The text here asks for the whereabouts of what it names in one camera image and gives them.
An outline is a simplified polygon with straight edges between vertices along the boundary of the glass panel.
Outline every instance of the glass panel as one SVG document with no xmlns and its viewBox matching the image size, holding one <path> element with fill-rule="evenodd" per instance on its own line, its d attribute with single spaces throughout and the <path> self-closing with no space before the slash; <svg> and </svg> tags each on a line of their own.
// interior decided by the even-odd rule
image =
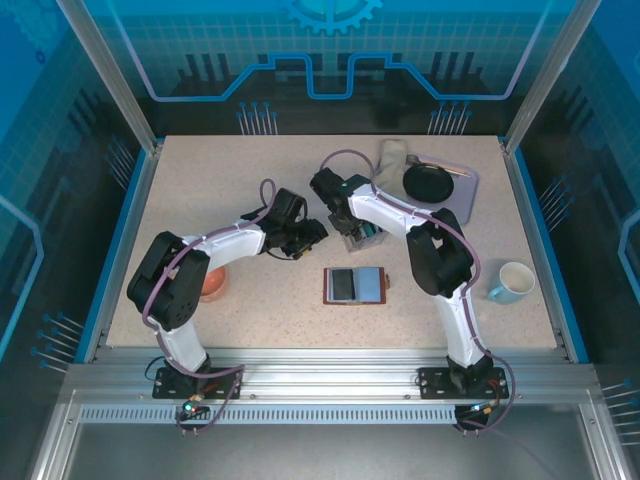
<svg viewBox="0 0 640 480">
<path fill-rule="evenodd" d="M 90 0 L 154 131 L 504 134 L 574 0 Z"/>
<path fill-rule="evenodd" d="M 521 145 L 604 386 L 640 381 L 638 18 L 640 3 L 603 0 Z"/>
<path fill-rule="evenodd" d="M 207 455 L 168 425 L 85 425 L 68 478 L 595 478 L 574 409 L 516 407 L 509 415 L 500 434 L 480 440 L 448 425 L 219 425 L 198 439 Z"/>
<path fill-rule="evenodd" d="M 30 475 L 140 147 L 55 2 L 0 1 L 0 44 L 0 476 L 17 479 Z"/>
</svg>

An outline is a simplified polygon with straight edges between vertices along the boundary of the black plate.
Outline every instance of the black plate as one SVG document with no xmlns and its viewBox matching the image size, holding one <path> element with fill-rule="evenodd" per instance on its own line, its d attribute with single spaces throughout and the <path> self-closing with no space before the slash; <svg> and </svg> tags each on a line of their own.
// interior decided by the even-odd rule
<svg viewBox="0 0 640 480">
<path fill-rule="evenodd" d="M 504 381 L 504 385 L 500 387 L 498 394 L 501 400 L 509 398 L 509 387 L 502 368 L 492 368 L 486 380 Z M 486 383 L 477 385 L 467 395 L 461 396 L 451 381 L 451 372 L 448 368 L 419 368 L 416 384 L 420 387 L 420 398 L 422 400 L 493 400 L 496 397 L 496 393 Z"/>
<path fill-rule="evenodd" d="M 208 373 L 218 373 L 223 370 L 226 369 L 212 368 Z M 235 374 L 211 379 L 207 384 L 215 383 L 217 386 L 216 388 L 208 391 L 204 398 L 208 400 L 224 400 L 227 397 L 234 380 Z M 151 396 L 156 399 L 186 400 L 198 391 L 197 385 L 198 379 L 193 377 L 185 378 L 185 375 L 177 373 L 173 369 L 161 367 L 156 372 L 156 379 Z M 241 386 L 238 385 L 235 393 L 231 395 L 232 400 L 240 398 L 240 388 Z"/>
<path fill-rule="evenodd" d="M 423 163 L 414 165 L 405 172 L 402 186 L 414 200 L 441 203 L 453 193 L 453 178 L 444 168 Z"/>
</svg>

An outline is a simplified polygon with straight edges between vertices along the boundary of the card holder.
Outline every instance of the card holder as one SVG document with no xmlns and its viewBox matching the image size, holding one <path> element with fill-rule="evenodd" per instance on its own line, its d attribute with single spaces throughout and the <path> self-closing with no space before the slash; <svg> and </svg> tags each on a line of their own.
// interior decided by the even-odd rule
<svg viewBox="0 0 640 480">
<path fill-rule="evenodd" d="M 382 267 L 325 268 L 325 305 L 382 305 L 387 303 L 387 277 Z"/>
</svg>

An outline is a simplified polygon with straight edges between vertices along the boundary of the small bowl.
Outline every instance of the small bowl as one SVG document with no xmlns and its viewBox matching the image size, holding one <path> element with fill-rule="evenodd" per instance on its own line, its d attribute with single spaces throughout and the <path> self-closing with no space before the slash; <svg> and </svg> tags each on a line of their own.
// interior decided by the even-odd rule
<svg viewBox="0 0 640 480">
<path fill-rule="evenodd" d="M 200 292 L 200 302 L 215 302 L 224 295 L 229 284 L 229 275 L 225 267 L 216 268 L 207 273 Z"/>
</svg>

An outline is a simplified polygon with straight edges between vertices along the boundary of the speckled tabletop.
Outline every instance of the speckled tabletop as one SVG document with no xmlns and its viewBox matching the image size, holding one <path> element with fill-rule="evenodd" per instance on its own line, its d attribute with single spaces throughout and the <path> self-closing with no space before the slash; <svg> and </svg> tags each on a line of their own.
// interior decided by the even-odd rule
<svg viewBox="0 0 640 480">
<path fill-rule="evenodd" d="M 483 262 L 473 297 L 480 331 L 490 347 L 555 347 L 539 286 L 514 305 L 485 299 L 488 285 L 507 261 L 533 261 L 496 137 L 464 136 L 197 136 L 168 137 L 131 255 L 107 343 L 154 346 L 140 314 L 125 295 L 126 284 L 153 238 L 206 233 L 229 225 L 260 206 L 258 186 L 272 178 L 307 198 L 309 217 L 330 236 L 297 262 L 267 255 L 228 265 L 225 296 L 200 304 L 194 316 L 207 347 L 255 348 L 443 348 L 444 329 L 433 299 L 411 276 L 406 242 L 388 237 L 349 255 L 330 226 L 326 207 L 309 187 L 320 162 L 342 148 L 379 156 L 382 140 L 403 138 L 409 150 L 468 165 L 480 174 L 471 221 L 464 233 Z M 330 167 L 343 177 L 366 174 L 363 162 L 342 155 Z M 357 307 L 322 303 L 325 267 L 380 266 L 391 278 L 386 305 Z"/>
</svg>

